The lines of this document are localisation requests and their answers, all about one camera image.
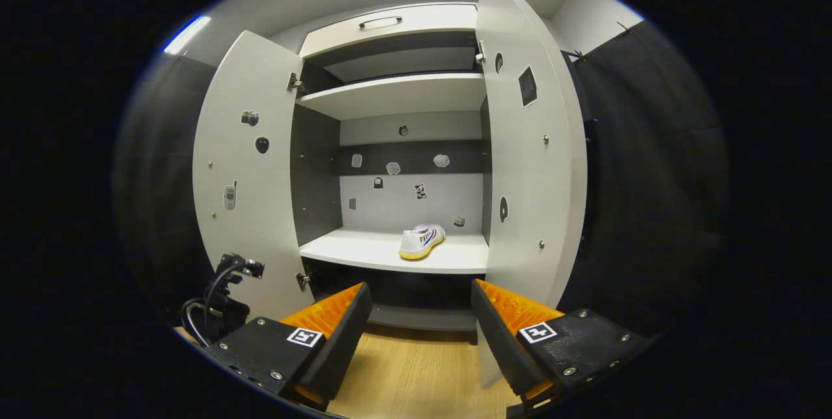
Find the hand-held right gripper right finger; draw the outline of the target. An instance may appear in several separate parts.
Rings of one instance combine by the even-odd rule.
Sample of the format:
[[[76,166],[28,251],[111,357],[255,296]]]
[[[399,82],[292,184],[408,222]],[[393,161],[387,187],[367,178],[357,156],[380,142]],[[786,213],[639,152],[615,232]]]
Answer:
[[[590,309],[560,312],[481,278],[471,283],[471,306],[523,407],[576,396],[651,345],[650,337]]]

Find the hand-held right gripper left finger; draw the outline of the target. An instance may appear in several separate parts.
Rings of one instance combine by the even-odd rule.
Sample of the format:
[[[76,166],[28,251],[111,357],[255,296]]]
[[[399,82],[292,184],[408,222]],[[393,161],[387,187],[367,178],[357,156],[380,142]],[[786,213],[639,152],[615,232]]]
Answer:
[[[273,396],[327,407],[341,389],[371,312],[371,289],[362,282],[280,321],[253,319],[205,350]]]

